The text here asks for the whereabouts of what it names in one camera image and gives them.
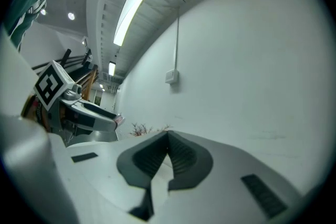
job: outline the fluorescent light fixture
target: fluorescent light fixture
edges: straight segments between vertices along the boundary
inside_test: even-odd
[[[109,75],[114,76],[114,71],[116,69],[116,63],[110,62],[109,63]]]
[[[74,20],[75,19],[75,15],[73,13],[68,13],[68,17],[70,20]]]
[[[142,2],[143,0],[126,0],[119,17],[117,30],[115,31],[114,44],[118,46],[122,45],[132,19]]]

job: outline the wall outlet box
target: wall outlet box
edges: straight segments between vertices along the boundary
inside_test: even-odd
[[[175,84],[178,82],[179,72],[177,69],[170,70],[166,73],[166,83]]]

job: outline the ceiling light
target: ceiling light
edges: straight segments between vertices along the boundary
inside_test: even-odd
[[[75,15],[73,13],[68,13],[68,17],[70,20],[74,20],[75,19]]]
[[[119,17],[117,30],[115,31],[114,44],[118,46],[122,45],[132,19],[142,2],[143,0],[126,0]]]
[[[114,62],[109,63],[109,75],[114,76],[114,71],[116,69],[116,64]]]

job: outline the ceiling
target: ceiling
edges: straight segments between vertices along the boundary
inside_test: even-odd
[[[125,1],[47,0],[47,15],[40,15],[37,21],[79,41],[88,37],[93,63],[99,68],[99,81],[111,86],[121,84],[149,39],[190,0],[144,0],[119,47],[113,44],[113,38]],[[75,14],[75,20],[68,19],[69,12]],[[108,75],[110,61],[116,62],[114,77]]]
[[[86,24],[86,0],[47,0],[47,14],[39,15],[37,22],[67,36],[83,40],[88,36]],[[68,13],[75,14],[75,20],[68,19]]]

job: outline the black rubber pad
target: black rubber pad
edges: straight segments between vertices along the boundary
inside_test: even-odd
[[[258,176],[248,175],[241,179],[268,218],[275,217],[287,209],[287,206]]]
[[[73,156],[71,157],[74,163],[78,163],[78,162],[83,162],[86,161],[87,159],[92,159],[98,157],[98,155],[96,153],[88,153],[88,154],[83,154],[83,155],[78,155],[78,156]]]

